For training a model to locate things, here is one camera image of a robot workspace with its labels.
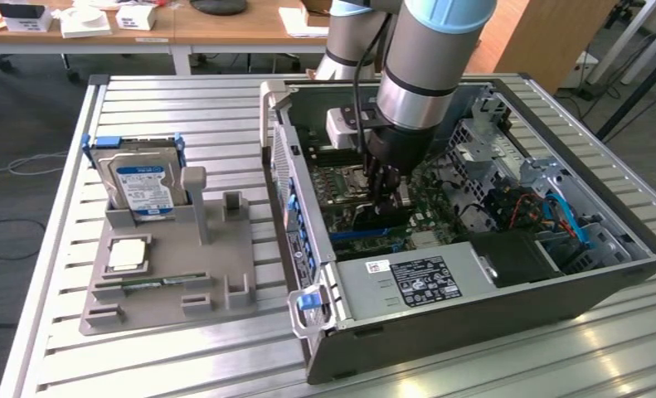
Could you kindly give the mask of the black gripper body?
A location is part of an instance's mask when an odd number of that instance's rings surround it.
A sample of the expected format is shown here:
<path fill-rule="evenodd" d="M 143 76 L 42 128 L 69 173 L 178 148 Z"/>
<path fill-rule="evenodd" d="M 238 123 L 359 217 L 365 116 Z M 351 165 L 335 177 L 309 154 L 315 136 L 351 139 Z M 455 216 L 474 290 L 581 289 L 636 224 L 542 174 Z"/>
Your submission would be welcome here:
<path fill-rule="evenodd" d="M 379 165 L 393 167 L 399 172 L 413 172 L 425 161 L 434 136 L 434 127 L 429 129 L 381 127 L 367 136 L 367 151 Z"/>

